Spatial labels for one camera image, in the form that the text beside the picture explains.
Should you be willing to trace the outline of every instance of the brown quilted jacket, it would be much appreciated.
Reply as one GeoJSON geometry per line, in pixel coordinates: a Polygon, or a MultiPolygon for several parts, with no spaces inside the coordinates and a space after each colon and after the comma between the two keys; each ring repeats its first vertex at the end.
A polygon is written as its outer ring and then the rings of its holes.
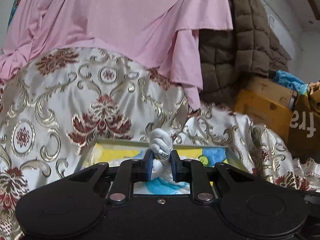
{"type": "Polygon", "coordinates": [[[200,30],[203,77],[201,100],[232,104],[248,73],[268,77],[269,70],[288,71],[290,56],[270,29],[259,0],[229,0],[232,31],[200,30]]]}

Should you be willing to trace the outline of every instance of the pink ruffled cloth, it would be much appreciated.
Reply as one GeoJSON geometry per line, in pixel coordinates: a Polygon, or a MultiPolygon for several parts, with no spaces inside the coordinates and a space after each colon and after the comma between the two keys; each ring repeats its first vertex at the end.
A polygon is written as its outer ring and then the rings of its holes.
{"type": "Polygon", "coordinates": [[[228,0],[21,0],[0,56],[0,79],[54,48],[99,47],[158,67],[198,109],[198,30],[232,28],[228,0]]]}

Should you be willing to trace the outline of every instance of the metal bolt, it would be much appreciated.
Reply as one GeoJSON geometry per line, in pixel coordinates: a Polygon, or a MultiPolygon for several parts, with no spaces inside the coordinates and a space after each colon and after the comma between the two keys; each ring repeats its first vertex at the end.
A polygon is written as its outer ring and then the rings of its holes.
{"type": "Polygon", "coordinates": [[[213,199],[213,195],[207,192],[203,192],[198,195],[198,199],[202,201],[209,201],[213,199]]]}
{"type": "Polygon", "coordinates": [[[158,199],[158,203],[163,205],[165,203],[165,200],[164,199],[158,199]]]}
{"type": "Polygon", "coordinates": [[[113,201],[122,201],[125,199],[125,195],[122,193],[113,193],[110,195],[110,199],[113,201]]]}

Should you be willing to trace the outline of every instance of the black plastic disc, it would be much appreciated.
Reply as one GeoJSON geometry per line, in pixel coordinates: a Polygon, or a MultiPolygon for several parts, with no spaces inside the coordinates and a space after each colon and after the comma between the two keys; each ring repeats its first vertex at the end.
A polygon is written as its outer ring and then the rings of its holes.
{"type": "Polygon", "coordinates": [[[103,217],[104,199],[81,184],[70,183],[63,191],[46,192],[43,187],[22,197],[16,208],[22,230],[42,239],[59,239],[96,225],[103,217]]]}
{"type": "Polygon", "coordinates": [[[223,196],[220,209],[225,219],[239,233],[256,239],[278,239],[297,232],[307,218],[302,197],[243,183],[238,190],[223,196]]]}

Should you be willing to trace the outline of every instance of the floral brocade fabric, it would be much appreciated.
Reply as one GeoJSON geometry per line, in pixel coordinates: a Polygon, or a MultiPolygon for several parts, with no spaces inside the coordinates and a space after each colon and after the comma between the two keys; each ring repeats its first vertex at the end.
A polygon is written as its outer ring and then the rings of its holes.
{"type": "Polygon", "coordinates": [[[0,239],[19,239],[17,201],[78,171],[98,139],[227,146],[228,161],[278,184],[319,190],[320,165],[292,160],[281,138],[227,107],[190,111],[182,87],[120,54],[55,49],[0,89],[0,239]]]}

